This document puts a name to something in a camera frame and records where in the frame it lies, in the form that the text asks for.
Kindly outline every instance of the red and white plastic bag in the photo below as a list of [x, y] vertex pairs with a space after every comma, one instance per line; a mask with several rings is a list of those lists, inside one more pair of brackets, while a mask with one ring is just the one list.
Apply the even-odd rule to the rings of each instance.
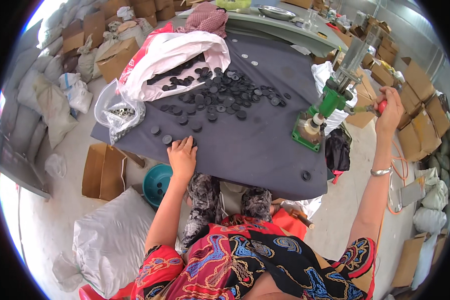
[[174, 33], [172, 23], [150, 33], [143, 46], [132, 57], [122, 75], [120, 83], [129, 97], [142, 101], [153, 101], [163, 97], [190, 91], [204, 82], [193, 81], [189, 86], [177, 86], [171, 91], [163, 91], [164, 85], [170, 85], [170, 77], [165, 77], [153, 85], [147, 80], [162, 74], [178, 65], [204, 54], [205, 61], [197, 62], [190, 69], [184, 69], [179, 79], [192, 76], [197, 79], [196, 68], [208, 67], [210, 70], [220, 67], [223, 71], [230, 64], [230, 53], [225, 40], [216, 34], [204, 31]]

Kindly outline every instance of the dark gray tablecloth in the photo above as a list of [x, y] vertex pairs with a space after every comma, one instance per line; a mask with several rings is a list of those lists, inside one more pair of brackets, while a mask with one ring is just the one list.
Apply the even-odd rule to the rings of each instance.
[[[203, 130], [194, 133], [189, 125], [181, 126], [177, 117], [160, 111], [164, 104], [183, 109], [179, 95], [145, 102], [146, 115], [142, 123], [119, 140], [115, 146], [162, 162], [168, 162], [164, 135], [174, 140], [193, 135], [197, 140], [196, 171], [226, 181], [267, 188], [274, 197], [290, 200], [311, 199], [327, 193], [327, 170], [324, 145], [318, 153], [292, 140], [291, 130], [300, 111], [318, 101], [311, 59], [289, 45], [263, 38], [229, 34], [225, 39], [230, 51], [231, 70], [245, 73], [256, 86], [274, 87], [283, 96], [292, 96], [286, 107], [272, 106], [262, 99], [244, 108], [247, 119], [217, 113], [216, 123], [209, 123], [206, 110], [197, 111], [190, 120], [202, 123]], [[159, 125], [162, 134], [150, 133]], [[96, 123], [91, 136], [110, 143], [108, 128]], [[301, 177], [303, 171], [311, 174], [309, 181]]]

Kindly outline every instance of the table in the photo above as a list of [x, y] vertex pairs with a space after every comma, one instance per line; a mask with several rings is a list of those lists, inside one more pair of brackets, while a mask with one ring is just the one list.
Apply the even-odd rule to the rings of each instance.
[[[307, 15], [307, 10], [288, 3], [279, 2], [277, 7], [293, 12], [299, 18]], [[186, 19], [194, 9], [189, 9], [177, 15], [178, 18]], [[226, 32], [258, 36], [266, 39], [286, 41], [291, 44], [303, 46], [318, 57], [326, 57], [327, 54], [335, 49], [346, 53], [347, 45], [326, 25], [325, 19], [317, 16], [316, 25], [318, 31], [327, 35], [327, 39], [319, 37], [312, 33], [295, 26], [290, 21], [281, 21], [269, 17], [261, 17], [257, 8], [251, 7], [250, 14], [236, 13], [227, 11], [228, 21], [226, 23]]]
[[[247, 112], [245, 121], [225, 112], [218, 113], [216, 123], [207, 121], [206, 110], [197, 111], [190, 119], [201, 122], [203, 129], [193, 133], [190, 126], [178, 123], [178, 117], [160, 111], [164, 104], [179, 105], [183, 109], [190, 105], [181, 102], [177, 94], [145, 102], [143, 122], [114, 146], [168, 162], [162, 137], [172, 135], [178, 140], [193, 135], [198, 144], [198, 172], [233, 183], [267, 188], [274, 197], [289, 200], [312, 199], [327, 193], [324, 145], [315, 153], [291, 138], [299, 112], [319, 100], [310, 56], [284, 43], [242, 34], [230, 33], [225, 42], [231, 58], [228, 68], [246, 74], [258, 87], [275, 87], [282, 96], [290, 94], [292, 98], [286, 107], [272, 106], [268, 99], [262, 99], [251, 108], [242, 107]], [[247, 54], [248, 58], [241, 57], [242, 54]], [[258, 66], [253, 66], [252, 61], [258, 62]], [[154, 125], [161, 128], [159, 137], [150, 133]], [[91, 136], [110, 143], [108, 128], [99, 123]], [[311, 174], [309, 181], [302, 179], [303, 171]]]

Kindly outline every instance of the metal bowl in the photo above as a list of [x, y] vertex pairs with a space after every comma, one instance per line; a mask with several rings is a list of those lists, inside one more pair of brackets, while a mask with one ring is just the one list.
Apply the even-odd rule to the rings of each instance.
[[297, 16], [291, 11], [275, 6], [257, 5], [257, 8], [260, 13], [277, 20], [290, 21]]

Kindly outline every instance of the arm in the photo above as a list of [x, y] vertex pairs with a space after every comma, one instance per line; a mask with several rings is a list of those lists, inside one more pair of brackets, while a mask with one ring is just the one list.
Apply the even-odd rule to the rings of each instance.
[[[378, 109], [378, 103], [387, 100], [387, 106], [375, 125], [377, 133], [377, 149], [373, 159], [372, 170], [388, 169], [392, 163], [392, 139], [395, 129], [400, 122], [404, 108], [400, 96], [395, 88], [381, 87], [381, 95], [378, 96], [374, 107]], [[370, 238], [377, 243], [380, 224], [387, 206], [390, 173], [382, 176], [370, 176], [363, 192], [358, 212], [353, 221], [348, 245], [359, 238]]]
[[173, 175], [150, 226], [145, 241], [145, 253], [156, 245], [175, 247], [182, 198], [197, 163], [195, 158], [198, 148], [192, 148], [192, 144], [193, 138], [190, 135], [182, 141], [174, 141], [167, 149]]

